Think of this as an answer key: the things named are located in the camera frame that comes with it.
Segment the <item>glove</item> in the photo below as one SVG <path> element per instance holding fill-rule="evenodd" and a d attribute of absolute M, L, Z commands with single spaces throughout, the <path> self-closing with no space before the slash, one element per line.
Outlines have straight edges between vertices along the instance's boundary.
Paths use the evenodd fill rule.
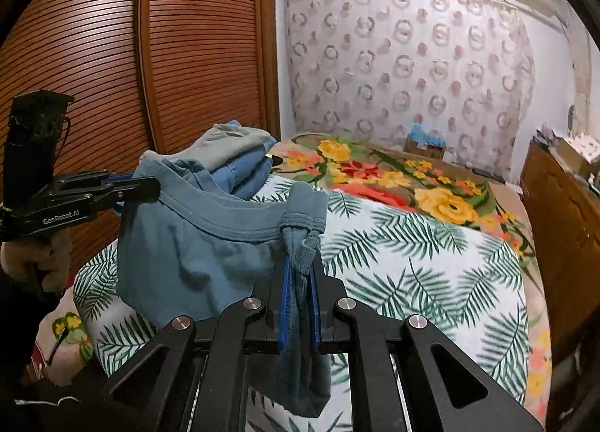
<path fill-rule="evenodd" d="M 0 264 L 10 278 L 27 285 L 26 265 L 37 263 L 39 270 L 47 272 L 41 281 L 42 289 L 47 293 L 61 293 L 69 278 L 72 247 L 69 229 L 56 232 L 50 242 L 37 239 L 7 241 L 0 247 Z"/>

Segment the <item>wooden dresser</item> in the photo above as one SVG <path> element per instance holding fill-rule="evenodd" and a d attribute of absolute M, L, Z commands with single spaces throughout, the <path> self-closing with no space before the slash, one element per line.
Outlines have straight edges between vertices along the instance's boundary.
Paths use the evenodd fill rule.
<path fill-rule="evenodd" d="M 557 363 L 573 350 L 600 308 L 600 199 L 535 142 L 529 145 L 521 187 Z"/>

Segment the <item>cable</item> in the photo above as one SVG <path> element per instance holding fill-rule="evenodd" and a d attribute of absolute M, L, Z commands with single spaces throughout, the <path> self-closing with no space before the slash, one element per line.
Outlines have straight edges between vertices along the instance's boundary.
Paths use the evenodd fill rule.
<path fill-rule="evenodd" d="M 62 146 L 61 146 L 61 148 L 58 150 L 58 153 L 56 154 L 56 157 L 57 157 L 57 158 L 58 158 L 58 156 L 60 156 L 60 155 L 61 155 L 61 153 L 62 153 L 62 148 L 64 148 L 64 147 L 65 147 L 65 144 L 67 144 L 67 137 L 69 136 L 69 131 L 71 130 L 71 119 L 70 119 L 70 118 L 68 118 L 66 115 L 65 115 L 65 120 L 64 120 L 64 121 L 62 121 L 62 123 L 64 124 L 65 122 L 67 123 L 67 132 L 65 132 L 65 138 L 64 138 L 64 139 L 63 139 L 63 141 L 62 141 Z"/>

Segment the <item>wooden wardrobe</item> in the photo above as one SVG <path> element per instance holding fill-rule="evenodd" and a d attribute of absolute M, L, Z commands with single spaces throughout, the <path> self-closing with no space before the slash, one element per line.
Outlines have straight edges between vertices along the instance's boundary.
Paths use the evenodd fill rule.
<path fill-rule="evenodd" d="M 56 173 L 131 171 L 146 149 L 181 150 L 215 122 L 274 126 L 264 16 L 261 0 L 32 0 L 0 48 L 1 144 L 13 96 L 40 88 L 76 98 Z M 74 270 L 118 224 L 107 211 L 72 230 Z"/>
<path fill-rule="evenodd" d="M 600 317 L 600 199 L 535 142 L 521 187 L 558 363 L 574 350 L 590 319 Z"/>

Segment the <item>patterned curtain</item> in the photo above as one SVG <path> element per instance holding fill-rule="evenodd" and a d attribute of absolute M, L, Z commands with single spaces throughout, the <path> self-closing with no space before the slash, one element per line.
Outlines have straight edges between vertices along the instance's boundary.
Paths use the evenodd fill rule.
<path fill-rule="evenodd" d="M 286 0 L 299 131 L 401 150 L 414 123 L 454 160 L 508 178 L 534 67 L 518 11 L 497 0 Z"/>

